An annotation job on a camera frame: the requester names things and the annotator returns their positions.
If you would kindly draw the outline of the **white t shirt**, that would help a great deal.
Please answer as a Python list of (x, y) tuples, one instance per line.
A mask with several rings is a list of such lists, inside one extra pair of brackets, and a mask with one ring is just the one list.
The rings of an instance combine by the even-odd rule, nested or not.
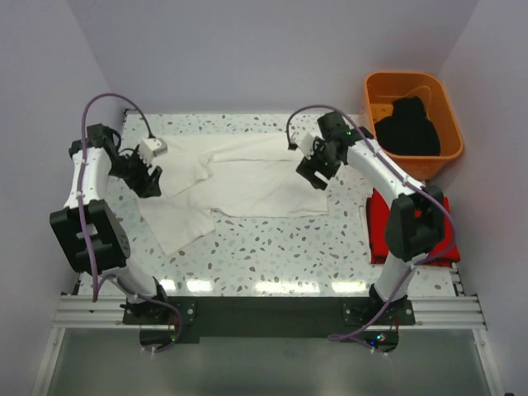
[(215, 229), (212, 213), (231, 217), (325, 215), (327, 196), (297, 174), (299, 151), (282, 134), (202, 134), (163, 138), (167, 152), (158, 197), (140, 199), (139, 212), (170, 256)]

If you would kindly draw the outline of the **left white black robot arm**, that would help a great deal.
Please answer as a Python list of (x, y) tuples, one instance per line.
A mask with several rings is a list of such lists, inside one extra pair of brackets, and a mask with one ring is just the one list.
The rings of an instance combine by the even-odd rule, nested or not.
[(49, 223), (69, 265), (92, 277), (92, 290), (105, 284), (125, 295), (125, 312), (141, 323), (176, 326), (177, 315), (159, 281), (132, 260), (129, 238), (106, 202), (108, 180), (121, 179), (139, 198), (159, 197), (163, 170), (151, 160), (165, 153), (166, 144), (153, 137), (120, 152), (120, 136), (102, 124), (90, 125), (85, 140), (72, 143), (74, 164), (71, 191), (63, 209)]

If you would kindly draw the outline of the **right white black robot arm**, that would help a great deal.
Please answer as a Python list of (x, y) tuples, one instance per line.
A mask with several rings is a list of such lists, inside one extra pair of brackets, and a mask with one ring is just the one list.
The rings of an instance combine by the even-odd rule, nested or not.
[(431, 252), (445, 237), (445, 223), (452, 218), (444, 194), (408, 175), (349, 116), (329, 111), (318, 118), (318, 127), (318, 136), (286, 134), (288, 148), (303, 154), (297, 173), (324, 190), (340, 166), (347, 165), (366, 177), (389, 207), (384, 230), (389, 253), (361, 315), (366, 325), (385, 324), (404, 305), (415, 268), (432, 260)]

